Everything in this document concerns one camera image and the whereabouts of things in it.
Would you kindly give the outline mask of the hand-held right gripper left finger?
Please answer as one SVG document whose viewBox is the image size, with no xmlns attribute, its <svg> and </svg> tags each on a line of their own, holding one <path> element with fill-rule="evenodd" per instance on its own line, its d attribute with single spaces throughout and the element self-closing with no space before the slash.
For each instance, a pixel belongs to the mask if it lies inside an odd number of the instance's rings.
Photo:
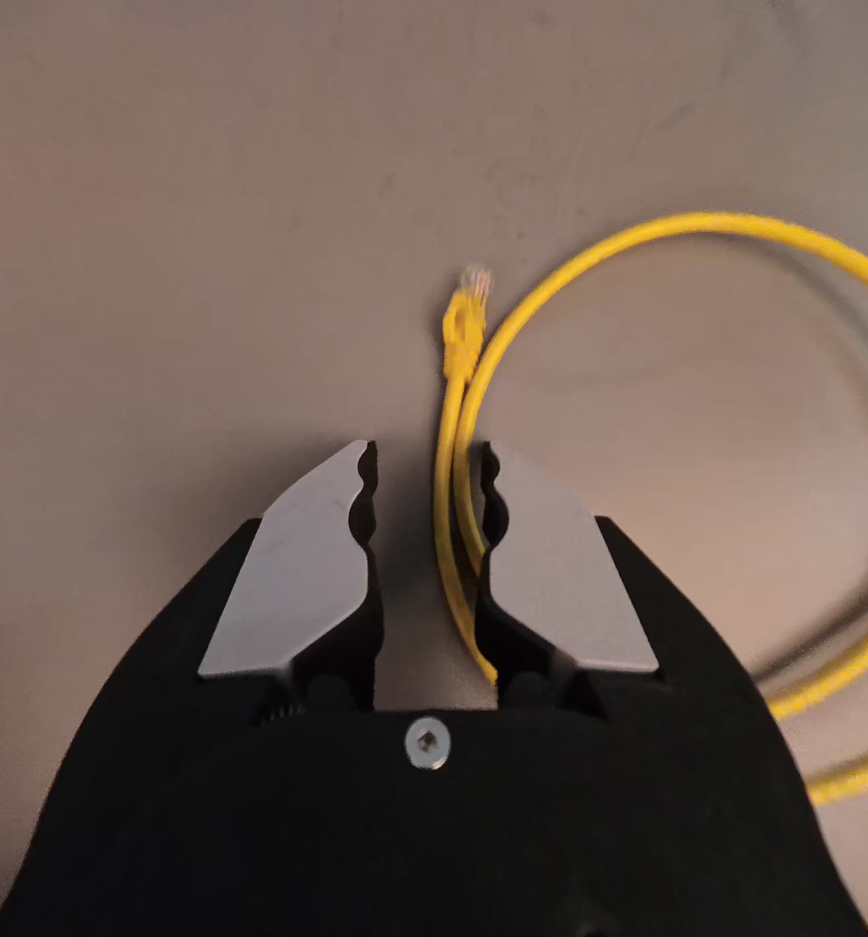
<svg viewBox="0 0 868 937">
<path fill-rule="evenodd" d="M 263 676 L 304 701 L 340 682 L 373 709 L 384 638 L 370 541 L 378 448 L 357 439 L 304 474 L 264 511 L 198 676 Z"/>
</svg>

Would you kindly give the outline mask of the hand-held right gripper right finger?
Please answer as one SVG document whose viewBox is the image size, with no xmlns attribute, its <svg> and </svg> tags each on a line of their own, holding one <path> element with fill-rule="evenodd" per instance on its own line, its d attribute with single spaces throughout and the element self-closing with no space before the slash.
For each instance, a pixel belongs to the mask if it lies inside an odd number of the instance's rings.
<svg viewBox="0 0 868 937">
<path fill-rule="evenodd" d="M 498 703 L 597 709 L 589 676 L 650 678 L 660 665 L 601 527 L 571 490 L 508 446 L 482 450 L 475 641 Z"/>
</svg>

